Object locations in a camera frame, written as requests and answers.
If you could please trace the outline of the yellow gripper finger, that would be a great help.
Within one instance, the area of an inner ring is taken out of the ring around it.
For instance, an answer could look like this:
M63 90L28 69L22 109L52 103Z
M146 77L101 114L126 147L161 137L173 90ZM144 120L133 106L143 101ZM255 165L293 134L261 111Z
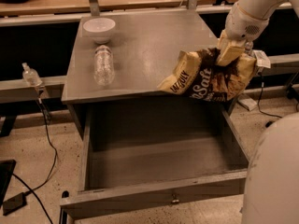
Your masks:
M216 65L226 66L237 59L245 50L246 40L234 40L228 37L225 30L221 31L218 39L217 49L220 54L217 58Z

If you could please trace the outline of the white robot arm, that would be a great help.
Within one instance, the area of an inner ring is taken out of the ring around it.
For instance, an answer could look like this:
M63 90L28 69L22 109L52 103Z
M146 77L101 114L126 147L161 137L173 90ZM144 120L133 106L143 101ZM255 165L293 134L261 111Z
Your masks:
M299 15L299 0L238 0L226 18L217 64L238 58L286 1ZM299 113L276 121L258 141L249 162L241 224L299 224Z

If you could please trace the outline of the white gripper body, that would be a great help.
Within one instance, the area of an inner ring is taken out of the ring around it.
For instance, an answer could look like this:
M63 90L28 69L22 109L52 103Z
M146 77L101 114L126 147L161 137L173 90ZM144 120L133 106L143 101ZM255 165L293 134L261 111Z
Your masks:
M226 17L225 32L231 40L254 41L268 25L268 19L258 19L234 3Z

